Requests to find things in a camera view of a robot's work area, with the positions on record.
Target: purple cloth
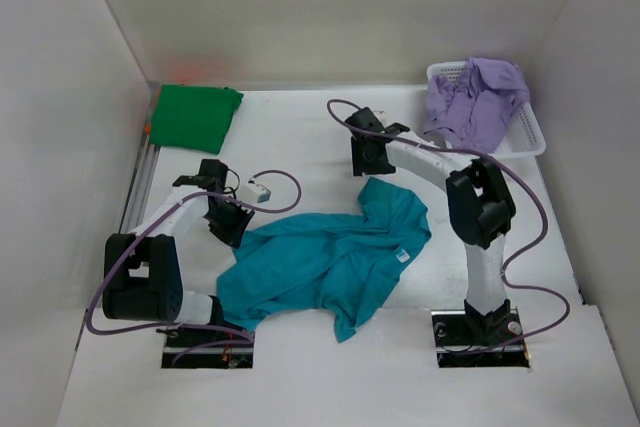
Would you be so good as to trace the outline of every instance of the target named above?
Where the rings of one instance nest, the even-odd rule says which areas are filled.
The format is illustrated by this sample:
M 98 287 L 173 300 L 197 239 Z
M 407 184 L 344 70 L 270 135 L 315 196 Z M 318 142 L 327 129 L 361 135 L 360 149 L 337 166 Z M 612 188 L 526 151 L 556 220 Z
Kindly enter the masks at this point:
M 469 58 L 455 85 L 442 75 L 429 82 L 424 133 L 439 134 L 453 147 L 490 154 L 529 98 L 516 64 Z

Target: teal shirt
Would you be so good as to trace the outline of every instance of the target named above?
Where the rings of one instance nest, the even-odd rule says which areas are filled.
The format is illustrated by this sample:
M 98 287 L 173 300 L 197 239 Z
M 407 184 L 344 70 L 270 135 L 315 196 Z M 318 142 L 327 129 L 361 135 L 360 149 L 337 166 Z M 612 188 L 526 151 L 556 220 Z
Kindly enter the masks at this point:
M 328 309 L 343 342 L 373 316 L 431 238 L 412 191 L 371 178 L 362 215 L 301 214 L 246 232 L 218 278 L 225 320 L 254 330 L 269 314 Z

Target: gray wall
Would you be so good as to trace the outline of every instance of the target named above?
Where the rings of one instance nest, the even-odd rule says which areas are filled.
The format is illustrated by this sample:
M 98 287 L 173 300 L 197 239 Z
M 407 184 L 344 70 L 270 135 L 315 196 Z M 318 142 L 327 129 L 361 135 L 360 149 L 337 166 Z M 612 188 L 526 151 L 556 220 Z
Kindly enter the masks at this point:
M 54 425 L 148 89 L 104 0 L 0 0 L 0 425 Z
M 569 0 L 530 69 L 569 255 L 640 406 L 640 0 Z
M 566 0 L 107 0 L 149 79 L 420 82 L 467 55 L 526 65 Z

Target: green folded cloth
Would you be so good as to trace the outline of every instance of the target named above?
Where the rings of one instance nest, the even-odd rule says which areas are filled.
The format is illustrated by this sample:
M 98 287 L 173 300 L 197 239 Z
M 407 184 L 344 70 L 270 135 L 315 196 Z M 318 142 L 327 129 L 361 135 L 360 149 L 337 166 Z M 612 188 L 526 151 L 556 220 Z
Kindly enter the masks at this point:
M 151 143 L 219 154 L 242 97 L 233 89 L 163 85 L 151 117 Z

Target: white laundry basket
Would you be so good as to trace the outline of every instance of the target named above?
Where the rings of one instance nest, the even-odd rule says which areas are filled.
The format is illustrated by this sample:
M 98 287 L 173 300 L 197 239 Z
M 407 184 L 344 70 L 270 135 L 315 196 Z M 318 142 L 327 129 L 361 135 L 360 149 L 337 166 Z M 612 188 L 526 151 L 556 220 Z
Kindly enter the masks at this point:
M 427 69 L 427 80 L 431 80 L 434 75 L 444 75 L 451 82 L 455 82 L 465 65 L 464 61 L 430 65 Z M 531 104 L 527 102 L 511 121 L 504 139 L 492 155 L 499 160 L 521 159 L 540 155 L 546 148 L 547 143 L 536 116 Z

